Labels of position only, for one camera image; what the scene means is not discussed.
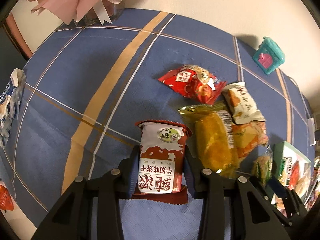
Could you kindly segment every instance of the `white wall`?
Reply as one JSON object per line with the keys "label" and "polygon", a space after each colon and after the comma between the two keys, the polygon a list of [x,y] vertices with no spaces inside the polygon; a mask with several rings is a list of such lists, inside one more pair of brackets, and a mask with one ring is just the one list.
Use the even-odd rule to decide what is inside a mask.
{"label": "white wall", "polygon": [[[20,1],[13,9],[17,25],[32,51],[60,24],[48,11],[30,14]],[[254,48],[264,36],[286,55],[281,69],[296,80],[313,109],[320,110],[320,29],[300,0],[126,0],[128,8],[177,13],[214,25]]]}
{"label": "white wall", "polygon": [[1,211],[5,219],[13,229],[13,231],[19,237],[19,239],[30,240],[37,228],[22,212],[22,210],[18,207],[18,205],[16,204],[13,198],[12,198],[12,202],[13,202],[13,211],[7,211],[7,212],[4,212],[3,210]]}
{"label": "white wall", "polygon": [[12,9],[16,24],[32,52],[62,23],[62,21],[48,10],[40,15],[31,13],[31,9],[38,5],[37,1],[19,0]]}

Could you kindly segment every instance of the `metal screw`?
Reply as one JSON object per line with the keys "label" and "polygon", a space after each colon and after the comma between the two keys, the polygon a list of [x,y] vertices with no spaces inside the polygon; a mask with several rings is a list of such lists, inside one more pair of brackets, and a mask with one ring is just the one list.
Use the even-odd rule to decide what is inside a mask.
{"label": "metal screw", "polygon": [[118,174],[120,174],[120,170],[119,169],[113,169],[113,170],[111,170],[111,174],[112,175],[118,175]]}
{"label": "metal screw", "polygon": [[76,176],[75,182],[81,182],[83,181],[83,177],[81,175]]}
{"label": "metal screw", "polygon": [[202,173],[205,175],[210,175],[212,173],[212,171],[210,169],[203,169]]}
{"label": "metal screw", "polygon": [[241,183],[246,183],[246,182],[247,182],[247,178],[244,177],[244,176],[240,176],[240,177],[238,178],[238,180],[239,180]]}

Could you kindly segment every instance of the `red snack wrapper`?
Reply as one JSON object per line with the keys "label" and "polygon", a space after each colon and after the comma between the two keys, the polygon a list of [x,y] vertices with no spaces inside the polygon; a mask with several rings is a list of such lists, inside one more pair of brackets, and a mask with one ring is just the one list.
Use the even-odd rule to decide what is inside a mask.
{"label": "red snack wrapper", "polygon": [[[139,174],[134,195],[166,203],[180,203],[168,200],[169,193],[181,191],[182,168],[185,143],[191,130],[184,124],[146,120],[136,123],[142,129]],[[162,197],[147,197],[149,194],[163,194]]]}
{"label": "red snack wrapper", "polygon": [[158,80],[184,97],[209,105],[213,105],[227,83],[197,65],[184,65],[169,71]]}
{"label": "red snack wrapper", "polygon": [[131,199],[148,199],[168,204],[182,205],[188,203],[188,191],[186,185],[181,185],[180,192],[168,193],[168,194],[147,194],[141,193],[136,187],[136,191],[132,195]]}
{"label": "red snack wrapper", "polygon": [[0,209],[13,210],[13,202],[8,189],[0,184]]}
{"label": "red snack wrapper", "polygon": [[296,187],[298,180],[300,178],[300,173],[299,173],[299,161],[297,160],[291,169],[291,176],[290,176],[290,182],[289,182],[289,190],[292,190]]}

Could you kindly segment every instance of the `blue and white package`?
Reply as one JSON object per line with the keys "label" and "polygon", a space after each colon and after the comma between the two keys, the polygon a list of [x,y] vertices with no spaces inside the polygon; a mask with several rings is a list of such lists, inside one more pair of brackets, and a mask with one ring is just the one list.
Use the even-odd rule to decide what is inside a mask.
{"label": "blue and white package", "polygon": [[25,81],[23,70],[14,69],[10,81],[0,95],[0,147],[4,147],[9,139],[13,119],[18,119]]}

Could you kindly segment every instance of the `plaid pattern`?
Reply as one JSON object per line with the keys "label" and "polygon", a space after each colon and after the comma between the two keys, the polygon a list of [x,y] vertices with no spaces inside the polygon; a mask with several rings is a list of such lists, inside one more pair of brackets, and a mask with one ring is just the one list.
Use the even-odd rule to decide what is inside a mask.
{"label": "plaid pattern", "polygon": [[[9,191],[38,226],[74,174],[99,177],[130,155],[141,136],[136,121],[182,122],[177,109],[196,102],[157,79],[184,64],[228,83],[244,80],[267,120],[270,144],[288,140],[313,160],[308,102],[306,110],[280,70],[266,76],[252,60],[254,52],[213,26],[151,10],[126,9],[113,25],[61,26],[25,66],[20,117],[0,149]],[[249,172],[264,152],[254,149],[241,171]],[[182,206],[120,201],[124,236],[196,239],[201,208],[202,200],[190,197]]]}

